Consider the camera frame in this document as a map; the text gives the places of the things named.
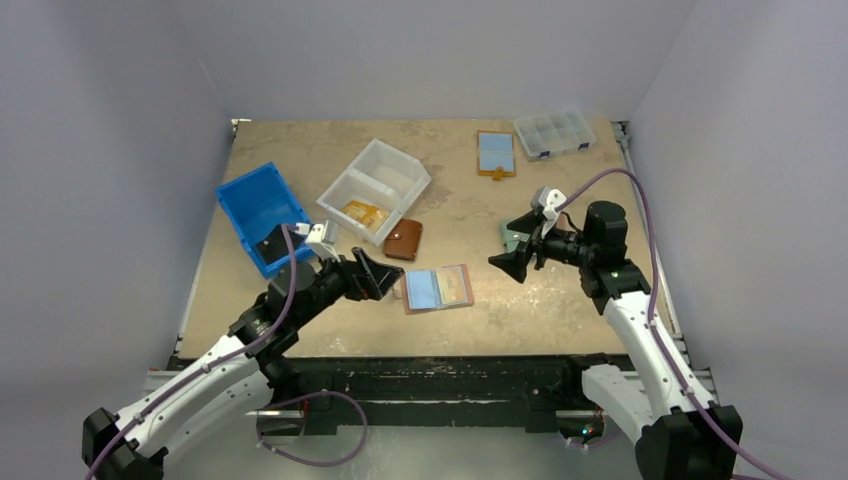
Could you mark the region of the gold card from holder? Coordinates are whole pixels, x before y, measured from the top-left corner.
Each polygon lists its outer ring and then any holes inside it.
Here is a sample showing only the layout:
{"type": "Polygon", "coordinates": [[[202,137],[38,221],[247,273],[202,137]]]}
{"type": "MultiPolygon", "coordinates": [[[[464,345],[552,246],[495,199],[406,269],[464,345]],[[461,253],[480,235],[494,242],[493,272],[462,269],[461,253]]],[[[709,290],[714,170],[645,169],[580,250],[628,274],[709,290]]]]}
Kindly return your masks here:
{"type": "Polygon", "coordinates": [[[376,234],[387,220],[388,216],[389,214],[387,211],[373,205],[367,205],[360,210],[359,222],[370,233],[376,234]]]}

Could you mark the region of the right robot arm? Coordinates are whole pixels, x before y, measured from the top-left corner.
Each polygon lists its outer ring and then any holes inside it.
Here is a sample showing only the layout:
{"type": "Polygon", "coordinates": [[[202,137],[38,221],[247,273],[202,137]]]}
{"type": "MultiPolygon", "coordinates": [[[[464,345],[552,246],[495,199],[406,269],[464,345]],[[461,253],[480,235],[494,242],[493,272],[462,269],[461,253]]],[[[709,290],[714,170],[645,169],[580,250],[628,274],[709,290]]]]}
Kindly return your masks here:
{"type": "Polygon", "coordinates": [[[528,267],[554,260],[577,267],[581,287],[613,328],[635,367],[635,388],[610,364],[583,368],[579,389],[604,410],[634,445],[644,479],[729,479],[743,422],[718,404],[684,360],[651,303],[652,290],[626,256],[625,210],[609,201],[589,205],[579,231],[558,228],[558,213],[541,205],[509,222],[526,235],[491,265],[518,282],[528,267]]]}

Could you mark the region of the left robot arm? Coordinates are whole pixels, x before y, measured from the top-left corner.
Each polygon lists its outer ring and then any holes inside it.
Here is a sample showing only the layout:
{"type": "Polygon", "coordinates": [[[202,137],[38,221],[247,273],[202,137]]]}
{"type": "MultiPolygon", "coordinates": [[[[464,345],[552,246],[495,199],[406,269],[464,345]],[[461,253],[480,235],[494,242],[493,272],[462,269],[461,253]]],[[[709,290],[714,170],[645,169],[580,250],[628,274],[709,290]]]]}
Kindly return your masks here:
{"type": "Polygon", "coordinates": [[[229,416],[264,407],[302,407],[327,391],[302,388],[284,353],[300,329],[340,299],[379,301],[403,276],[355,247],[353,257],[284,267],[254,304],[200,358],[140,400],[83,422],[89,479],[161,479],[168,461],[229,416]]]}

